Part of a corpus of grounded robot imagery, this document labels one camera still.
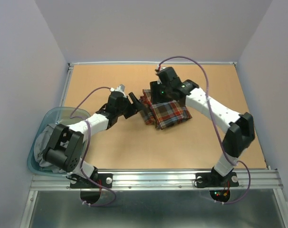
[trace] folded cloth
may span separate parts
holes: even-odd
[[[156,129],[171,127],[192,118],[187,107],[177,101],[153,104],[150,89],[143,90],[141,102],[146,107],[140,112],[145,123],[154,124]]]

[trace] metal frame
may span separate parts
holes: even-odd
[[[204,64],[232,64],[202,62]],[[63,106],[73,73],[74,65],[87,64],[158,64],[158,62],[92,62],[69,64],[67,79],[59,106]],[[189,62],[168,62],[168,64],[192,64]],[[195,174],[208,172],[207,169],[187,169],[187,170],[99,170],[99,173],[110,172],[113,174],[113,187],[115,191],[137,191],[137,190],[213,190],[215,188],[198,189],[193,182]],[[248,186],[248,174],[245,169],[235,169],[240,186],[237,189],[246,189]],[[283,185],[277,170],[250,169],[251,189],[273,189],[279,212],[283,218],[285,226],[288,228],[288,204],[283,194]],[[26,208],[21,221],[21,228],[27,228],[31,222],[31,216],[35,208],[38,191],[80,191],[71,189],[70,181],[65,177],[49,177],[33,175]]]
[[[79,62],[79,63],[70,63],[70,66],[74,65],[113,65],[113,64],[159,64],[160,61],[99,61],[99,62]],[[208,61],[198,61],[199,64],[209,64],[209,65],[236,65],[237,62],[208,62]],[[165,64],[184,64],[184,65],[195,65],[190,61],[167,61]]]
[[[209,172],[207,169],[198,170],[99,170],[99,173],[112,173],[112,189],[115,191],[137,190],[215,190],[218,188],[199,189],[194,187],[195,174]],[[248,173],[244,169],[235,170],[240,186],[236,189],[246,189]],[[275,170],[251,169],[251,189],[281,189],[283,185]],[[70,180],[65,177],[48,177],[34,175],[30,190],[32,191],[80,191],[71,189]]]

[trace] wooden table surface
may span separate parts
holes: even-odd
[[[205,79],[198,66],[172,66],[182,81],[190,79],[205,90]],[[211,97],[237,112],[248,111],[234,66],[203,67],[209,77]],[[155,65],[76,65],[65,106],[77,106],[100,86],[115,88],[124,84],[126,94],[133,92],[139,98],[142,89],[157,80],[154,69]],[[107,102],[109,94],[106,89],[99,90],[80,108],[93,114]],[[121,116],[112,128],[92,137],[86,161],[100,169],[211,168],[221,155],[212,123],[196,110],[190,108],[189,111],[192,119],[165,130],[145,125],[139,113],[127,120]],[[249,168],[266,168],[257,138],[241,159]]]

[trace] purple cable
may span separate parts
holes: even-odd
[[[82,158],[82,160],[81,160],[81,164],[80,164],[80,170],[81,170],[82,174],[84,175],[84,177],[86,177],[87,180],[89,180],[89,181],[90,181],[91,183],[93,183],[94,185],[98,186],[99,188],[103,188],[103,189],[111,192],[111,193],[114,195],[114,198],[113,198],[112,201],[110,201],[110,202],[108,202],[108,203],[100,204],[100,205],[89,204],[89,203],[83,201],[83,203],[85,203],[86,205],[89,205],[89,206],[91,206],[91,207],[103,207],[103,206],[107,206],[107,205],[113,203],[113,202],[116,200],[116,193],[115,193],[113,190],[111,190],[111,189],[109,189],[109,188],[107,188],[107,187],[104,187],[104,186],[96,183],[95,181],[91,180],[91,179],[85,174],[85,172],[83,171],[84,160],[85,160],[85,157],[86,157],[86,155],[87,155],[87,152],[88,152],[88,149],[89,149],[89,146],[90,146],[90,139],[91,139],[90,123],[86,120],[86,118],[84,118],[84,117],[82,117],[82,116],[72,116],[72,115],[74,114],[74,112],[75,112],[95,91],[97,91],[97,90],[99,90],[99,89],[109,89],[109,90],[110,90],[110,88],[109,88],[109,87],[106,87],[106,86],[103,86],[103,87],[99,87],[99,88],[94,89],[91,93],[89,93],[89,94],[84,98],[84,100],[82,100],[82,102],[81,102],[81,103],[72,111],[72,113],[70,114],[70,119],[80,118],[80,119],[84,120],[85,123],[86,123],[87,126],[88,126],[88,141],[87,141],[87,146],[86,146],[86,149],[85,149],[85,152],[84,152],[84,156],[83,156],[83,158]]]
[[[245,191],[245,193],[243,194],[243,196],[241,196],[239,199],[237,200],[234,200],[234,201],[231,201],[231,202],[227,202],[227,203],[224,203],[224,204],[232,204],[232,203],[236,203],[238,201],[240,201],[241,199],[243,199],[249,192],[250,190],[250,171],[248,169],[248,167],[246,166],[246,164],[242,161],[237,161],[236,164],[234,164],[232,161],[230,161],[230,159],[228,158],[225,150],[224,150],[224,147],[222,145],[222,141],[221,141],[221,137],[220,137],[220,134],[219,134],[219,131],[218,131],[218,128],[217,128],[217,125],[216,125],[216,121],[215,121],[215,117],[214,117],[214,114],[212,112],[212,108],[211,108],[211,103],[210,103],[210,100],[209,100],[209,80],[207,78],[207,74],[204,70],[204,68],[201,66],[200,63],[198,63],[197,61],[191,59],[191,58],[188,58],[188,57],[185,57],[185,56],[173,56],[173,57],[169,57],[169,58],[166,58],[164,59],[163,61],[161,61],[158,65],[158,69],[160,70],[161,68],[161,64],[163,64],[164,62],[170,60],[170,59],[173,59],[173,58],[184,58],[184,59],[187,59],[193,63],[195,63],[198,67],[200,67],[200,69],[202,70],[203,74],[204,74],[204,77],[205,77],[205,80],[206,80],[206,91],[205,91],[205,97],[206,97],[206,101],[207,101],[207,106],[209,107],[209,112],[210,112],[210,116],[211,116],[211,122],[212,122],[212,125],[214,127],[214,130],[216,132],[216,135],[217,135],[217,138],[218,138],[218,141],[219,141],[219,144],[220,144],[220,147],[222,149],[222,152],[223,152],[223,155],[224,157],[226,158],[226,160],[233,166],[235,166],[238,162],[242,163],[245,167],[245,169],[247,170],[248,174],[249,174],[249,185],[248,185],[248,188],[247,190]]]

